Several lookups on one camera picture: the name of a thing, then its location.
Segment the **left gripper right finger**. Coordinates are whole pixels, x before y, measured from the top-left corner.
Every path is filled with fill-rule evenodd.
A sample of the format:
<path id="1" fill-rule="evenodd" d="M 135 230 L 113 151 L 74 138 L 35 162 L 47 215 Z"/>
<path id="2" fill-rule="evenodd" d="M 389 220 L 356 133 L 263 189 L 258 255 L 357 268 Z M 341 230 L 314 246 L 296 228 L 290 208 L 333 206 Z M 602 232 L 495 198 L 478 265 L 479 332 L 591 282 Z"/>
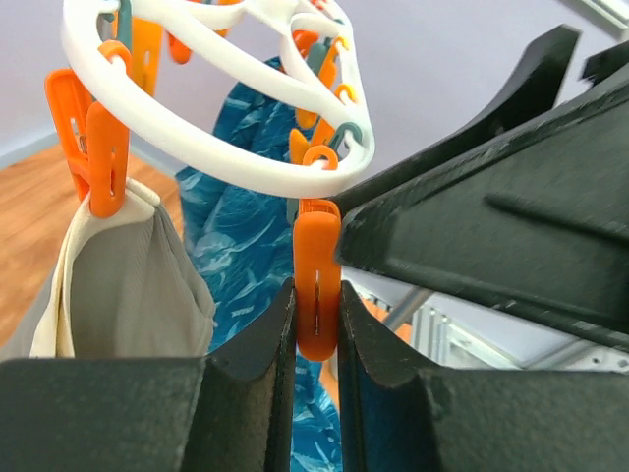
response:
<path id="1" fill-rule="evenodd" d="M 338 371 L 347 471 L 624 471 L 628 379 L 456 370 L 424 357 L 344 283 Z"/>

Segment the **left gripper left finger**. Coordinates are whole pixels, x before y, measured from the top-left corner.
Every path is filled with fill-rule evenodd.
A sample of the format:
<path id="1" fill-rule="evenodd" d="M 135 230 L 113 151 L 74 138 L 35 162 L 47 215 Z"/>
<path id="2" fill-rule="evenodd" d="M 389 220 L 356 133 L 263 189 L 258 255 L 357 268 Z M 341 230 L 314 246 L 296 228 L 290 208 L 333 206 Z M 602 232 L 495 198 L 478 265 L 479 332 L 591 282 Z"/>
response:
<path id="1" fill-rule="evenodd" d="M 5 471 L 286 471 L 295 296 L 198 358 L 1 366 Z"/>

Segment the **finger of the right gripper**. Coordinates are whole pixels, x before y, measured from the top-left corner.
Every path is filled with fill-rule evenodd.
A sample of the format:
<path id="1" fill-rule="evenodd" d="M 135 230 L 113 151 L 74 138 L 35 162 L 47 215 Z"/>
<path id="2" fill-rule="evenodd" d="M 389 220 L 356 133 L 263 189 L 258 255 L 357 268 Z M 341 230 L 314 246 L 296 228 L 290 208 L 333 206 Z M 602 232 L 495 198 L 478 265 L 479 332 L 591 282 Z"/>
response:
<path id="1" fill-rule="evenodd" d="M 498 94 L 450 136 L 341 193 L 377 197 L 550 110 L 581 32 L 560 25 L 533 40 Z"/>
<path id="2" fill-rule="evenodd" d="M 346 266 L 628 345 L 626 88 L 593 89 L 391 190 L 336 202 Z"/>

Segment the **cream beige sock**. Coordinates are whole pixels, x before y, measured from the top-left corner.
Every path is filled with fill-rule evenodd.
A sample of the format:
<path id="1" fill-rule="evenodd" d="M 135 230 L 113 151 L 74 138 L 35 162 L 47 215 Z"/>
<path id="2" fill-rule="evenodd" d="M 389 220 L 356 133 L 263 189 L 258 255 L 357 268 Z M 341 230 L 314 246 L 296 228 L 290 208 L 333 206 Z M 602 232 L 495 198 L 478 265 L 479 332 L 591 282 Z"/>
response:
<path id="1" fill-rule="evenodd" d="M 130 179 L 115 215 L 97 218 L 80 205 L 1 358 L 197 357 L 214 313 L 159 196 Z"/>

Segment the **orange clothes peg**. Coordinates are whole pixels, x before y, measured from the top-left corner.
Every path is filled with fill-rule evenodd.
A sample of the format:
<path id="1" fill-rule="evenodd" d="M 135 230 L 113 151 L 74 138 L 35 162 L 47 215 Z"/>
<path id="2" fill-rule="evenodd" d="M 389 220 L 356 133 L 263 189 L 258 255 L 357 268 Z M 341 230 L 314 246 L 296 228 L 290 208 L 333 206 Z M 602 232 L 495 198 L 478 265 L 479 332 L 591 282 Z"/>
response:
<path id="1" fill-rule="evenodd" d="M 293 229 L 297 343 L 315 362 L 329 359 L 338 342 L 341 267 L 334 259 L 341 232 L 338 206 L 301 199 Z"/>

